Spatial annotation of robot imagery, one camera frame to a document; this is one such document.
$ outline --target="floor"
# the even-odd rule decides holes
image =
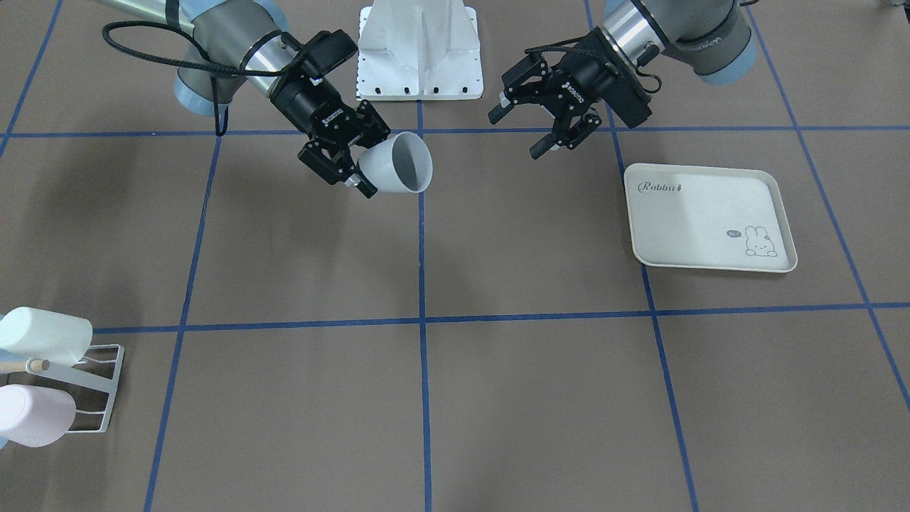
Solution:
[[[369,4],[278,3],[298,38]],[[126,347],[108,432],[8,445],[0,508],[907,510],[904,13],[761,2],[742,81],[659,58],[644,125],[534,161],[550,119],[491,127],[499,75],[602,1],[468,5],[484,98],[378,104],[435,176],[365,200],[252,87],[216,139],[171,70],[103,43],[126,16],[0,2],[0,309]],[[329,79],[352,100],[355,74]],[[799,266],[642,267],[620,173],[642,161],[771,173]]]

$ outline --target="blue grid line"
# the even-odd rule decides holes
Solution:
[[[661,358],[663,371],[663,384],[667,388],[667,398],[670,401],[670,413],[673,418],[673,428],[676,430],[676,443],[679,445],[682,471],[685,474],[686,487],[689,489],[689,502],[693,512],[699,512],[698,495],[695,493],[695,481],[692,468],[689,464],[689,451],[686,449],[685,436],[683,435],[683,421],[680,419],[679,408],[676,404],[676,393],[673,391],[673,382],[670,377],[670,364],[667,362],[667,353],[663,348],[663,335],[661,324],[658,321],[657,311],[654,308],[654,294],[651,290],[651,280],[648,278],[648,269],[642,265],[642,281],[644,282],[645,295],[648,297],[648,309],[651,312],[651,324],[654,329],[654,338],[657,340],[657,354]]]
[[[628,128],[628,127],[616,127],[613,128],[597,128],[598,131],[793,131],[793,127],[776,127],[776,126],[766,126],[766,127],[637,127],[637,128]]]
[[[758,28],[758,23],[755,20],[752,9],[746,7],[745,10],[746,14],[749,16],[750,21],[752,21],[753,28],[755,29],[755,35],[758,37],[759,45],[762,47],[764,58],[768,61],[768,67],[771,69],[771,74],[774,77],[774,82],[777,84],[777,88],[780,90],[781,98],[784,100],[784,105],[787,108],[787,114],[790,116],[790,120],[793,122],[794,128],[796,130],[796,136],[799,138],[800,145],[803,147],[803,153],[805,154],[806,161],[809,163],[809,169],[812,171],[813,178],[815,179],[815,185],[818,187],[819,194],[822,196],[822,201],[824,202],[825,209],[828,210],[828,217],[831,219],[831,223],[834,225],[834,231],[837,233],[837,239],[840,241],[841,248],[844,250],[844,256],[847,259],[847,263],[850,264],[850,271],[853,273],[854,279],[856,280],[856,286],[859,288],[860,295],[863,297],[863,303],[867,308],[870,320],[872,320],[872,324],[875,328],[875,334],[878,336],[878,341],[882,345],[882,350],[885,351],[885,359],[891,366],[891,372],[895,376],[897,387],[900,390],[901,395],[904,397],[904,403],[907,407],[907,410],[910,411],[910,393],[907,392],[904,378],[901,376],[900,369],[897,367],[897,362],[891,353],[891,348],[888,346],[888,341],[885,339],[885,333],[882,331],[882,328],[878,323],[878,318],[875,316],[875,308],[873,308],[872,303],[869,300],[869,295],[866,293],[865,286],[863,285],[863,280],[860,279],[859,270],[856,268],[853,255],[850,253],[850,248],[847,247],[846,237],[841,231],[840,222],[837,221],[837,217],[834,215],[834,208],[832,208],[831,201],[828,199],[828,194],[824,191],[822,178],[819,176],[818,169],[815,167],[815,162],[812,158],[812,153],[809,151],[809,146],[805,142],[803,131],[799,126],[799,123],[796,122],[796,115],[794,114],[793,106],[790,104],[790,100],[787,98],[786,92],[784,91],[784,83],[781,81],[780,76],[777,74],[777,69],[771,59],[771,53],[768,51],[768,46],[764,42],[762,31]]]
[[[177,330],[177,341],[174,343],[174,356],[171,359],[170,375],[167,378],[167,390],[165,391],[164,405],[161,407],[161,422],[158,426],[158,437],[155,442],[155,453],[152,456],[152,468],[148,475],[148,488],[146,490],[145,512],[151,512],[152,500],[155,497],[155,485],[158,479],[158,469],[161,464],[161,452],[164,449],[165,435],[167,433],[167,419],[170,416],[171,401],[174,398],[174,386],[177,382],[177,368],[180,365],[180,352],[183,350],[183,338],[187,327],[187,317],[189,316],[189,304],[193,298],[193,285],[196,280],[196,270],[199,264],[199,253],[202,252],[202,236],[206,230],[206,212],[208,210],[208,199],[212,194],[212,182],[215,180],[215,170],[218,164],[218,155],[221,152],[221,138],[215,139],[215,148],[212,151],[212,161],[208,168],[208,181],[206,183],[206,194],[202,199],[202,211],[199,213],[199,225],[196,231],[196,244],[193,248],[193,259],[189,264],[189,276],[187,277],[187,295],[183,302],[183,311],[180,314],[180,325]]]
[[[552,128],[424,128],[426,134],[460,134],[460,133],[550,133]]]
[[[681,310],[657,310],[657,316],[696,316],[715,314],[742,314],[765,312],[816,312],[849,311],[867,309],[865,304],[811,304],[803,306],[754,306],[742,308],[700,308]]]
[[[802,131],[908,131],[910,126],[848,126],[848,127],[837,127],[837,126],[800,126],[799,129]],[[637,127],[637,128],[628,128],[628,127],[601,127],[597,128],[595,131],[599,132],[611,132],[617,131],[621,133],[626,132],[718,132],[718,131],[794,131],[795,128],[792,126],[694,126],[694,127]],[[403,131],[417,131],[416,128],[394,128],[391,130],[392,133],[400,133]],[[495,134],[495,133],[549,133],[551,128],[424,128],[424,134],[466,134],[466,133],[478,133],[478,134]],[[200,137],[200,136],[209,136],[211,135],[211,130],[161,130],[161,131],[87,131],[87,132],[78,132],[78,131],[67,131],[67,132],[17,132],[10,133],[8,136],[6,134],[0,134],[2,138],[117,138],[117,137]],[[266,135],[282,135],[282,136],[295,136],[301,135],[299,131],[293,129],[238,129],[230,130],[226,135],[240,135],[240,136],[266,136]]]
[[[589,0],[584,0],[585,11],[588,14],[588,25],[591,30],[594,23],[591,17],[591,4]],[[616,164],[619,166],[622,177],[622,185],[625,186],[625,162],[622,158],[622,148],[620,148],[619,134],[616,128],[616,121],[613,118],[612,109],[607,106],[607,120],[609,121],[610,132],[613,139],[613,150],[616,154]],[[670,365],[667,363],[667,355],[663,349],[663,335],[661,334],[661,325],[657,315],[657,309],[654,306],[654,294],[651,289],[651,280],[648,278],[648,269],[642,264],[642,284],[644,293],[648,299],[648,316],[651,317],[651,325],[654,330],[654,341],[657,343],[657,354],[661,360],[661,369],[663,372],[663,384],[667,390],[667,400],[670,403],[670,413],[673,419],[673,428],[676,431],[676,444],[679,446],[680,459],[682,461],[682,471],[685,474],[686,487],[689,491],[689,502],[693,512],[699,512],[698,496],[695,492],[695,482],[692,476],[692,469],[689,465],[689,452],[685,444],[683,435],[683,422],[680,420],[679,408],[676,404],[676,393],[673,391],[673,382],[670,377]]]
[[[910,302],[872,302],[872,307],[883,310],[910,308]]]
[[[12,133],[10,138],[117,138],[117,137],[199,137],[212,131],[61,131]]]
[[[417,135],[424,138],[423,101],[417,102]],[[420,298],[420,400],[423,412],[423,508],[433,509],[433,473],[430,442],[430,362],[427,352],[427,280],[425,196],[418,195],[418,296]]]
[[[38,72],[38,66],[41,65],[41,59],[45,56],[47,43],[51,40],[51,34],[54,33],[56,20],[60,15],[60,8],[62,6],[63,0],[57,0],[56,6],[54,7],[54,13],[51,15],[51,21],[47,24],[47,32],[45,32],[45,38],[41,41],[41,47],[38,49],[38,55],[35,56],[35,62],[32,64],[32,69],[28,72],[28,78],[25,79],[25,85],[22,87],[22,93],[19,94],[19,101],[16,102],[15,109],[13,110],[13,116],[9,119],[9,124],[6,125],[5,136],[2,140],[0,140],[0,157],[3,157],[3,154],[6,151],[6,144],[9,143],[10,134],[13,133],[15,123],[19,119],[19,113],[22,112],[22,106],[25,103],[25,97],[28,96],[28,89],[32,87],[32,81],[35,80],[35,74]]]
[[[154,325],[149,327],[96,327],[92,334],[176,333],[179,325]]]
[[[910,309],[910,302],[873,302],[875,309]],[[775,312],[820,312],[820,311],[855,311],[868,309],[863,303],[845,304],[806,304],[795,306],[744,306],[737,308],[694,308],[676,310],[655,310],[657,316],[711,316],[725,314],[762,314]],[[546,320],[594,320],[599,318],[641,318],[651,316],[648,310],[615,311],[615,312],[553,312],[553,313],[516,313],[461,316],[427,316],[423,319],[431,323],[472,323],[472,322],[533,322]],[[255,331],[269,329],[313,329],[331,327],[361,327],[371,325],[415,325],[420,324],[420,317],[368,318],[355,320],[307,320],[297,322],[263,322],[263,323],[200,323],[183,327],[185,332],[205,333],[212,331]],[[176,333],[179,325],[152,325],[135,327],[97,327],[94,334],[133,334],[133,333]]]
[[[427,323],[524,322],[528,320],[590,320],[597,318],[633,318],[649,315],[650,313],[646,311],[476,314],[463,316],[429,316],[427,317]]]
[[[826,127],[826,126],[804,126],[800,125],[799,129],[802,131],[811,130],[811,131],[901,131],[910,129],[908,126],[848,126],[848,127]]]
[[[362,327],[367,325],[406,325],[420,323],[419,318],[369,318],[362,320],[311,320],[301,322],[211,323],[187,325],[188,333],[211,331],[258,331],[266,329],[311,329],[319,327]]]

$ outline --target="tray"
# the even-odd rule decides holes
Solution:
[[[797,257],[767,172],[636,163],[625,172],[632,251],[645,265],[789,272]]]

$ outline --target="white cup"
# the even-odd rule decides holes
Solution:
[[[76,401],[66,391],[33,385],[0,386],[0,436],[25,446],[50,445],[76,419]]]
[[[84,318],[35,308],[15,308],[0,318],[0,349],[72,366],[92,342],[92,323]]]
[[[433,178],[433,160],[416,133],[404,131],[367,149],[358,161],[360,172],[380,192],[418,193]]]

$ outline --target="white cup rack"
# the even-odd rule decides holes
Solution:
[[[93,354],[105,352],[109,353],[111,349],[116,350],[113,359],[96,359]],[[108,345],[90,345],[86,355],[74,364],[73,367],[65,364],[51,363],[46,359],[37,357],[23,357],[21,361],[3,362],[0,364],[0,373],[10,374],[15,372],[26,372],[45,379],[51,379],[61,383],[72,384],[79,387],[93,389],[107,395],[104,410],[100,411],[83,411],[76,409],[77,415],[100,415],[101,424],[94,429],[68,430],[68,434],[100,434],[107,430],[110,424],[111,412],[114,409],[114,399],[116,398],[117,385],[120,382],[120,371],[123,369],[124,348],[116,344]],[[93,374],[78,367],[81,365],[111,365],[113,373],[110,378],[99,374]]]

